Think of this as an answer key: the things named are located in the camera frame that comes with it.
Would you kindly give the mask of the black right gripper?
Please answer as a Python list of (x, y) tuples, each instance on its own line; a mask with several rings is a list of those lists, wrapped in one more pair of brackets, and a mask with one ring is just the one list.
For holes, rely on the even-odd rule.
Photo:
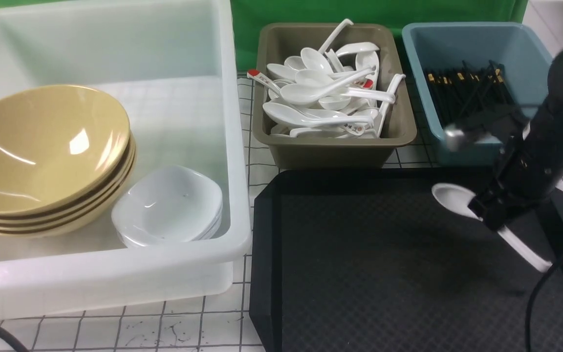
[(509, 139), (494, 176), (468, 207), (491, 230), (529, 212), (549, 198), (563, 178), (563, 112), (539, 110)]

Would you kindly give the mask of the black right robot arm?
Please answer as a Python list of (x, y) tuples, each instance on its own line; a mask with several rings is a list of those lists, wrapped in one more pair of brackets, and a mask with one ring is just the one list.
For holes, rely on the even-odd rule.
[(491, 127), (503, 150), (491, 181), (469, 203), (491, 230), (539, 206), (563, 178), (563, 50), (549, 67), (547, 91), (533, 118), (510, 109)]

